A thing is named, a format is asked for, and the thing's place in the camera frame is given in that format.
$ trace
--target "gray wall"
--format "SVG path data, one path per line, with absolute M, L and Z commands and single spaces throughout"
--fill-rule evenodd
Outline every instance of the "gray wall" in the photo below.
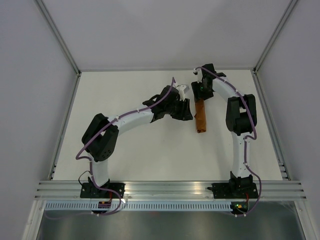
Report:
M 252 67 L 290 0 L 44 0 L 83 71 Z
M 291 177 L 320 226 L 320 1 L 299 1 L 259 76 Z
M 0 1 L 0 238 L 21 239 L 75 73 L 32 0 Z

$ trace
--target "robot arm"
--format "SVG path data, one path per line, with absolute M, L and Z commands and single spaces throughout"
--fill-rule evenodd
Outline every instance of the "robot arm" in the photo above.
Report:
M 190 100 L 185 98 L 185 93 L 189 90 L 188 85 L 175 84 L 167 97 L 153 106 L 162 99 L 169 90 L 170 86 L 166 86 L 161 94 L 157 94 L 151 99 L 144 101 L 138 108 L 140 110 L 139 112 L 124 116 L 112 123 L 103 134 L 100 134 L 85 149 L 94 159 L 92 162 L 92 170 L 94 172 L 95 182 L 99 187 L 109 181 L 108 158 L 114 152 L 119 135 L 140 125 L 150 124 L 162 119 L 165 115 L 170 115 L 173 119 L 181 121 L 193 119 L 190 112 Z M 100 129 L 110 123 L 109 120 L 116 119 L 117 117 L 116 115 L 105 117 L 102 113 L 97 114 L 83 135 L 82 143 L 84 145 L 87 144 Z
M 195 71 L 198 81 L 191 84 L 195 101 L 199 99 L 209 99 L 214 96 L 214 92 L 218 93 L 226 102 L 226 126 L 231 132 L 233 140 L 233 165 L 230 172 L 229 186 L 231 192 L 241 191 L 252 186 L 253 177 L 245 166 L 245 136 L 253 136 L 253 129 L 248 117 L 248 113 L 244 110 L 238 94 L 228 84 L 228 78 L 224 73 L 217 73 L 213 64 L 206 64 L 203 68 L 215 73 L 224 81 L 217 79 L 205 70 Z M 256 100 L 252 94 L 242 94 L 245 103 L 248 106 L 254 126 L 257 125 Z M 250 156 L 250 138 L 246 138 L 246 160 L 249 164 Z

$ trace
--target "metal frame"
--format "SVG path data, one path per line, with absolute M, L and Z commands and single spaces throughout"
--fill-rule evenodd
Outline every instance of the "metal frame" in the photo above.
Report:
M 73 93 L 70 97 L 69 106 L 65 113 L 63 125 L 59 134 L 59 139 L 56 144 L 55 154 L 52 159 L 52 168 L 49 174 L 49 179 L 52 179 L 56 163 L 61 150 L 64 135 L 67 129 L 68 120 L 71 114 L 73 102 L 76 96 L 78 84 L 80 81 L 81 70 L 78 68 L 74 58 L 72 57 L 65 41 L 63 40 L 57 26 L 55 25 L 53 18 L 51 17 L 46 5 L 43 0 L 34 0 L 38 6 L 40 12 L 42 13 L 45 21 L 48 23 L 49 28 L 53 32 L 55 38 L 57 39 L 65 57 L 70 63 L 71 67 L 76 73 L 77 79 L 74 83 Z M 267 127 L 270 133 L 272 144 L 279 162 L 279 168 L 282 174 L 283 181 L 262 181 L 262 195 L 261 201 L 294 201 L 298 216 L 305 234 L 306 239 L 318 239 L 319 236 L 316 234 L 316 227 L 313 226 L 313 221 L 311 217 L 311 210 L 308 207 L 308 202 L 306 199 L 305 192 L 299 181 L 292 181 L 287 172 L 287 166 L 285 163 L 284 154 L 281 148 L 281 143 L 275 128 L 273 118 L 270 109 L 265 98 L 265 93 L 261 86 L 260 80 L 258 78 L 258 70 L 263 64 L 266 56 L 268 55 L 270 49 L 273 47 L 275 41 L 279 37 L 280 32 L 284 28 L 284 25 L 288 21 L 290 15 L 292 14 L 295 6 L 299 0 L 291 0 L 288 4 L 283 16 L 281 17 L 278 25 L 276 26 L 272 36 L 270 37 L 266 47 L 264 48 L 259 60 L 256 65 L 251 69 L 252 78 L 257 90 L 257 94 L 261 103 L 263 114 L 267 123 Z M 117 69 L 117 71 L 134 71 L 134 70 L 150 70 L 150 69 Z M 98 70 L 86 70 L 86 72 L 97 72 Z M 221 199 L 214 199 L 211 191 L 207 190 L 212 183 L 221 183 L 224 181 L 126 181 L 124 198 L 128 203 L 138 204 L 138 203 L 170 203 L 174 205 L 185 204 L 185 203 L 197 203 L 199 206 L 210 204 L 219 204 L 222 202 Z M 36 239 L 38 230 L 40 227 L 40 222 L 43 216 L 44 208 L 51 208 L 56 206 L 57 208 L 51 209 L 63 209 L 66 208 L 63 203 L 73 203 L 82 204 L 76 205 L 77 210 L 84 210 L 84 203 L 97 202 L 94 200 L 88 201 L 88 199 L 80 198 L 81 186 L 77 181 L 56 181 L 47 180 L 41 181 L 37 186 L 37 191 L 35 193 L 34 203 L 31 209 L 31 213 L 26 225 L 23 239 Z M 241 199 L 229 199 L 229 201 L 241 201 Z
M 63 37 L 61 36 L 61 33 L 59 32 L 55 21 L 53 20 L 53 18 L 51 17 L 51 14 L 49 13 L 45 3 L 43 2 L 43 0 L 34 0 L 35 4 L 37 5 L 37 7 L 39 8 L 43 18 L 45 19 L 46 23 L 48 24 L 50 30 L 52 31 L 53 35 L 55 36 L 56 40 L 58 41 L 62 52 L 64 53 L 66 59 L 68 60 L 68 62 L 70 63 L 71 67 L 73 68 L 75 74 L 77 76 L 80 75 L 81 71 L 79 70 L 74 58 L 72 57 Z
M 268 43 L 266 44 L 261 56 L 259 57 L 258 62 L 254 66 L 254 68 L 253 68 L 254 71 L 258 71 L 260 69 L 260 67 L 262 66 L 262 64 L 264 63 L 266 56 L 268 55 L 270 49 L 273 47 L 274 43 L 276 42 L 277 38 L 279 37 L 279 34 L 281 33 L 282 29 L 284 28 L 286 22 L 288 21 L 289 17 L 291 16 L 291 14 L 292 14 L 293 10 L 295 9 L 298 2 L 299 2 L 299 0 L 291 0 L 289 2 L 289 4 L 286 7 L 279 23 L 275 27 Z
M 61 151 L 62 143 L 63 143 L 64 138 L 65 138 L 65 133 L 66 133 L 67 126 L 68 126 L 68 121 L 69 121 L 69 118 L 70 118 L 70 115 L 71 115 L 71 110 L 72 110 L 72 107 L 74 105 L 74 101 L 75 101 L 75 98 L 76 98 L 76 93 L 77 93 L 77 90 L 78 90 L 80 78 L 81 78 L 81 73 L 76 76 L 76 80 L 73 83 L 72 94 L 70 95 L 70 99 L 68 101 L 68 108 L 67 108 L 67 110 L 66 110 L 66 112 L 64 114 L 64 117 L 63 117 L 62 127 L 61 127 L 60 132 L 59 132 L 59 138 L 58 138 L 57 143 L 55 145 L 54 155 L 53 155 L 52 160 L 51 160 L 51 166 L 52 167 L 51 167 L 49 175 L 48 175 L 48 179 L 49 180 L 53 179 L 53 176 L 54 176 L 54 173 L 55 173 L 56 164 L 57 164 L 57 161 L 58 161 L 58 158 L 59 158 L 59 154 L 60 154 L 60 151 Z
M 251 70 L 252 66 L 214 66 L 218 70 Z M 136 67 L 136 68 L 101 68 L 101 69 L 83 69 L 82 72 L 133 72 L 133 71 L 185 71 L 192 70 L 192 67 Z
M 207 190 L 212 183 L 228 181 L 123 181 L 125 183 L 124 199 L 131 201 L 210 201 L 213 193 Z M 261 201 L 306 201 L 306 195 L 299 181 L 262 181 Z M 35 193 L 35 200 L 79 200 L 81 185 L 78 181 L 41 181 Z M 228 199 L 237 202 L 243 199 Z

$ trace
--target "black mounting plate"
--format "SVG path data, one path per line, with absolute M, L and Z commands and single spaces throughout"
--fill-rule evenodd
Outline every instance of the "black mounting plate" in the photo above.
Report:
M 258 198 L 258 190 L 255 183 L 245 189 L 238 189 L 234 192 L 231 191 L 229 183 L 220 182 L 212 184 L 213 198 L 214 199 L 247 199 L 248 194 L 250 199 Z
M 108 188 L 108 189 L 114 190 L 121 196 L 121 198 L 124 197 L 125 184 L 122 182 L 110 182 L 108 183 L 107 186 L 102 186 L 102 188 Z M 109 199 L 110 192 L 99 190 L 89 182 L 84 182 L 82 184 L 80 198 L 81 199 Z M 118 198 L 119 197 L 114 192 L 112 192 L 112 199 L 118 199 Z

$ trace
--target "black bracket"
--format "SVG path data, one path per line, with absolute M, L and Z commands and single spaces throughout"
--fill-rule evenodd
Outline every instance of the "black bracket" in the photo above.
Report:
M 108 123 L 108 118 L 102 113 L 95 115 L 81 139 L 82 143 L 84 145 L 87 144 L 87 142 Z M 108 159 L 114 152 L 118 134 L 118 127 L 111 124 L 105 130 L 104 134 L 100 134 L 94 139 L 85 150 L 93 156 L 94 161 L 102 162 Z
M 166 86 L 160 94 L 154 95 L 142 104 L 146 106 L 151 106 L 157 101 L 159 101 L 170 89 L 170 86 Z M 176 88 L 172 88 L 168 96 L 160 102 L 158 105 L 152 107 L 153 113 L 152 123 L 156 120 L 162 119 L 166 114 L 170 115 L 173 119 L 181 121 L 192 120 L 192 114 L 190 111 L 190 100 L 186 98 L 185 100 L 180 100 L 179 91 Z
M 202 67 L 216 74 L 218 77 L 226 77 L 223 72 L 216 72 L 215 67 L 212 63 L 205 64 Z M 214 96 L 213 80 L 216 77 L 203 69 L 201 69 L 201 73 L 201 82 L 194 81 L 191 83 L 195 102 L 199 101 L 200 99 L 207 100 Z
M 88 177 L 89 182 L 85 182 L 82 184 L 80 198 L 81 199 L 109 199 L 110 198 L 110 191 L 104 191 L 97 189 L 91 179 Z M 101 186 L 104 189 L 111 189 L 116 191 L 121 198 L 124 197 L 125 194 L 125 184 L 122 182 L 110 182 L 110 180 Z M 118 199 L 119 197 L 112 192 L 111 193 L 112 199 Z
M 258 198 L 258 190 L 253 182 L 252 175 L 248 177 L 235 177 L 231 172 L 229 182 L 213 183 L 207 189 L 213 192 L 214 199 L 250 199 Z
M 257 125 L 257 109 L 256 109 L 256 98 L 253 94 L 246 94 L 243 99 L 249 108 L 253 124 Z M 253 129 L 250 123 L 248 113 L 240 112 L 240 108 L 244 109 L 245 106 L 241 101 L 240 97 L 228 98 L 226 106 L 225 123 L 226 127 L 230 132 L 236 133 L 240 136 L 242 133 L 252 133 Z

